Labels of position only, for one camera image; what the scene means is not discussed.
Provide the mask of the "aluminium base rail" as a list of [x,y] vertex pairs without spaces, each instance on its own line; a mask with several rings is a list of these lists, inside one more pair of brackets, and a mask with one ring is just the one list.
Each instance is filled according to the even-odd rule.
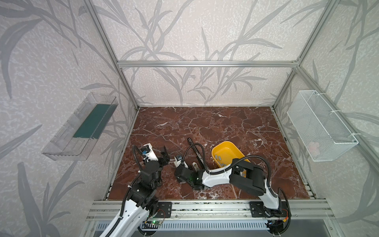
[[[258,200],[171,200],[159,201],[160,211],[148,220],[164,220],[158,229],[174,230],[267,230],[268,223],[283,220],[323,220],[329,231],[336,232],[335,216],[325,199],[291,199],[282,203],[282,214],[268,217],[263,203]],[[120,201],[95,201],[87,221],[98,224],[109,222],[121,209]]]

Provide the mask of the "yellow plastic tray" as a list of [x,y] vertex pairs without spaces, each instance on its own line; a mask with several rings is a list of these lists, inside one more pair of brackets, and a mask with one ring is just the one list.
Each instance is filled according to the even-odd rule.
[[224,141],[212,149],[212,158],[220,168],[231,164],[233,159],[240,159],[243,157],[244,154],[230,141]]

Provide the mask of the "clear plastic wall shelf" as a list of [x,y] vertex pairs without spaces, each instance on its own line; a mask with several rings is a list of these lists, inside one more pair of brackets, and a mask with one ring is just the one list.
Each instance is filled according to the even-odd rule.
[[54,161],[85,161],[118,106],[116,96],[89,93],[42,150]]

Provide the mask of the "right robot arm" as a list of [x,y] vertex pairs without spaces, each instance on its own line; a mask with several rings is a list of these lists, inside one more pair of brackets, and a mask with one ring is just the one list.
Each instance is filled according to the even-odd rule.
[[[247,162],[248,158],[258,158],[267,165],[267,176],[262,167]],[[248,155],[240,159],[233,159],[232,163],[224,168],[214,170],[191,170],[186,165],[182,156],[175,158],[176,170],[174,172],[177,181],[186,182],[194,190],[204,190],[217,185],[232,184],[239,189],[258,196],[265,208],[268,217],[274,213],[281,213],[281,199],[271,187],[271,166],[268,161],[257,155]]]

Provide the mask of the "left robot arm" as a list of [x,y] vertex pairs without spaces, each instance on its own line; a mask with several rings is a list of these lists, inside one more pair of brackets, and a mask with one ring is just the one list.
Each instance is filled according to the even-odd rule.
[[155,231],[144,231],[140,225],[157,214],[159,200],[155,196],[162,185],[161,172],[170,161],[166,147],[157,157],[150,143],[140,149],[132,146],[134,160],[139,168],[125,194],[121,209],[101,234],[102,237],[131,237],[138,230],[144,237],[151,237]]

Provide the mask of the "green circuit board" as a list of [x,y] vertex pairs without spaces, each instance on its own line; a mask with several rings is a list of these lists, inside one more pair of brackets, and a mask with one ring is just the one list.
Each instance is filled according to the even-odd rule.
[[143,228],[145,229],[158,229],[162,224],[164,223],[164,220],[148,220],[143,223]]

